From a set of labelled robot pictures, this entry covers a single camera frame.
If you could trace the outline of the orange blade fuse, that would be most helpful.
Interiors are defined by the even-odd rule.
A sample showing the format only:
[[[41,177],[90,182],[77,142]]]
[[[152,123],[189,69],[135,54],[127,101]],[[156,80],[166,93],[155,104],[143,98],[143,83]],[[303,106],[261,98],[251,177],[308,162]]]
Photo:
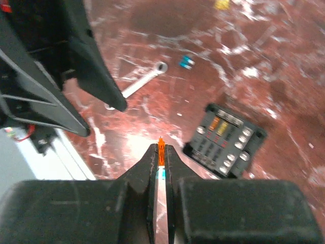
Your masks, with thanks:
[[[165,142],[161,137],[158,140],[158,165],[165,165]]]

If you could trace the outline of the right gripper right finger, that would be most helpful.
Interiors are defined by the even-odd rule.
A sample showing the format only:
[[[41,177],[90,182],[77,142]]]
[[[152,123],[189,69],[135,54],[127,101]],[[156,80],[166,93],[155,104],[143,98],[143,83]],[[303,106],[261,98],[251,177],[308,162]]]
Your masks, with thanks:
[[[323,243],[308,201],[286,180],[203,179],[165,147],[169,243]]]

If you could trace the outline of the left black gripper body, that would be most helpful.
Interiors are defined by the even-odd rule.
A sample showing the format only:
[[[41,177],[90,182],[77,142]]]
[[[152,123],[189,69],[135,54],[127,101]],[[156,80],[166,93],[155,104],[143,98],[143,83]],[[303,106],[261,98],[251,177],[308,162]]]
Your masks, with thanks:
[[[62,1],[1,1],[1,13],[27,52],[57,84],[76,77]]]

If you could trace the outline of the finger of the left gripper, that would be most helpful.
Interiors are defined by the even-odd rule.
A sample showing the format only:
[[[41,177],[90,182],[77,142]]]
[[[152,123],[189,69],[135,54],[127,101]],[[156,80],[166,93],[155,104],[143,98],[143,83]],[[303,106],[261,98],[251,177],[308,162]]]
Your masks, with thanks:
[[[60,128],[87,137],[90,128],[54,80],[27,52],[1,13],[1,111],[26,124]]]
[[[127,102],[111,76],[89,25],[83,1],[60,1],[79,87],[119,111]]]

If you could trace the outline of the black fuse box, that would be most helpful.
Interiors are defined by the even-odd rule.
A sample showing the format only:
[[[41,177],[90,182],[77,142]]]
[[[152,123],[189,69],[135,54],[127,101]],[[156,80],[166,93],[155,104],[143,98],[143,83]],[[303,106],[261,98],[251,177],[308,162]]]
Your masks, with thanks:
[[[210,103],[183,153],[220,179],[241,178],[267,137],[267,132]]]

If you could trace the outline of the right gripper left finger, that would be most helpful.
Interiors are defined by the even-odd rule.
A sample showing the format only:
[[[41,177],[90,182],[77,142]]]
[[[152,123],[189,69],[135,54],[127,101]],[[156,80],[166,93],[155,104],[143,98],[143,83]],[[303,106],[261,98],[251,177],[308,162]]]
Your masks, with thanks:
[[[158,146],[114,180],[25,180],[1,200],[1,243],[154,243]]]

